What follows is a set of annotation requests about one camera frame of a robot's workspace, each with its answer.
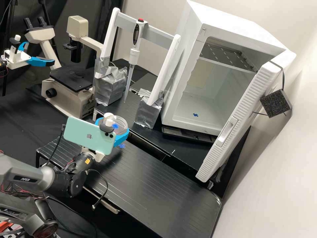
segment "blue tape mark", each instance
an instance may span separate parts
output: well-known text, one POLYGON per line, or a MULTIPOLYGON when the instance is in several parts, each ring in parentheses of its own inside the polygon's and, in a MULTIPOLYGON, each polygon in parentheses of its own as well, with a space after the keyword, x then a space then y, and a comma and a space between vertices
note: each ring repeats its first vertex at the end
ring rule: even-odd
POLYGON ((114 128, 114 129, 118 129, 118 128, 119 128, 119 125, 118 125, 118 124, 116 124, 116 123, 114 123, 114 124, 112 124, 112 128, 114 128))

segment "white cap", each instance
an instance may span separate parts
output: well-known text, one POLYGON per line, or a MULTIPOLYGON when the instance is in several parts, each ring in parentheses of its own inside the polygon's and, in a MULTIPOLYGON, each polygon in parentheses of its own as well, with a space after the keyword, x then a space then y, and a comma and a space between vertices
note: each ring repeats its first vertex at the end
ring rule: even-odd
POLYGON ((104 115, 103 115, 103 118, 104 119, 107 119, 107 117, 110 117, 110 116, 113 116, 113 114, 111 112, 106 112, 104 115))
POLYGON ((16 36, 14 37, 14 39, 15 39, 16 41, 20 41, 20 40, 21 40, 21 36, 20 36, 20 35, 16 35, 16 36))
POLYGON ((113 120, 109 118, 106 120, 105 124, 106 124, 106 126, 111 127, 113 125, 113 120))

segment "black table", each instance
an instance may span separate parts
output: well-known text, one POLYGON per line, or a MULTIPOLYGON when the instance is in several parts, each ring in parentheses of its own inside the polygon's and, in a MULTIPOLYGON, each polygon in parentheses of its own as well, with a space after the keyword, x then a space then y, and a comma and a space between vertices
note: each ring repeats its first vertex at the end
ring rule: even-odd
MULTIPOLYGON (((37 159, 47 160, 56 142, 39 148, 37 159)), ((221 200, 135 145, 124 144, 95 164, 109 184, 105 198, 163 238, 209 238, 221 200)), ((80 151, 81 146, 62 138, 51 162, 63 168, 80 151)), ((98 196, 106 188, 99 175, 89 176, 85 186, 98 196)))
MULTIPOLYGON (((123 59, 116 60, 114 63, 117 67, 129 66, 128 61, 123 59)), ((138 83, 138 80, 147 73, 153 75, 151 72, 138 66, 136 73, 133 71, 132 79, 138 83)), ((156 77, 148 77, 147 79, 154 82, 144 84, 146 88, 148 85, 154 85, 156 77)), ((187 139, 164 136, 161 132, 162 122, 160 115, 153 129, 135 124, 134 119, 140 100, 141 98, 139 96, 129 92, 125 103, 122 97, 109 106, 98 105, 94 110, 94 120, 96 119, 96 114, 101 116, 106 112, 121 116, 127 121, 132 133, 162 150, 169 158, 176 158, 193 168, 193 170, 198 171, 212 144, 196 143, 187 139)))

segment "silver duct tape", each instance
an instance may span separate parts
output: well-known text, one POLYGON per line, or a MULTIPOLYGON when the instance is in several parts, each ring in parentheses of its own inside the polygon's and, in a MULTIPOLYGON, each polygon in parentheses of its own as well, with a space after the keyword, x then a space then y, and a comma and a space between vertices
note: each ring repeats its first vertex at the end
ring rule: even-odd
POLYGON ((103 60, 100 58, 95 59, 95 73, 106 74, 109 67, 110 57, 105 57, 103 60))
POLYGON ((127 68, 120 70, 114 69, 114 74, 103 76, 99 79, 94 78, 93 86, 95 88, 96 102, 104 106, 119 100, 125 90, 127 68))
POLYGON ((159 98, 153 105, 147 105, 149 97, 144 96, 139 103, 139 107, 134 122, 138 125, 153 129, 155 122, 163 105, 163 92, 159 94, 159 98))

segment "black foam block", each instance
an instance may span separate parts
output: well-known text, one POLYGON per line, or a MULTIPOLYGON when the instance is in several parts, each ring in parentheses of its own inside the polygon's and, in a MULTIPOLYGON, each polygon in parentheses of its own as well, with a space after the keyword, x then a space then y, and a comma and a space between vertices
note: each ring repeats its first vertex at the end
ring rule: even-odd
POLYGON ((280 89, 260 99, 269 118, 292 109, 285 92, 280 89))

